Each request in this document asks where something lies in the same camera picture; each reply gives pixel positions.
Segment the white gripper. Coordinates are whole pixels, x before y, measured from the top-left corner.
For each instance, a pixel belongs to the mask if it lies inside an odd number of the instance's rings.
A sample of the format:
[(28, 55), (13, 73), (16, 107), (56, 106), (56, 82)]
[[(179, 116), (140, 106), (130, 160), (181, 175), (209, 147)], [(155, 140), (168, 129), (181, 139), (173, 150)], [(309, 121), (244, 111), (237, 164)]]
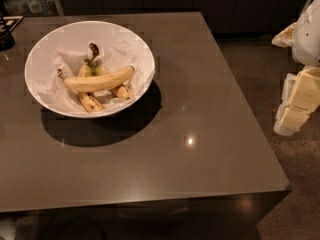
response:
[(288, 73), (274, 124), (274, 132), (292, 136), (320, 106), (320, 0), (313, 0), (294, 22), (274, 36), (277, 47), (292, 47), (293, 58), (305, 66), (297, 75)]

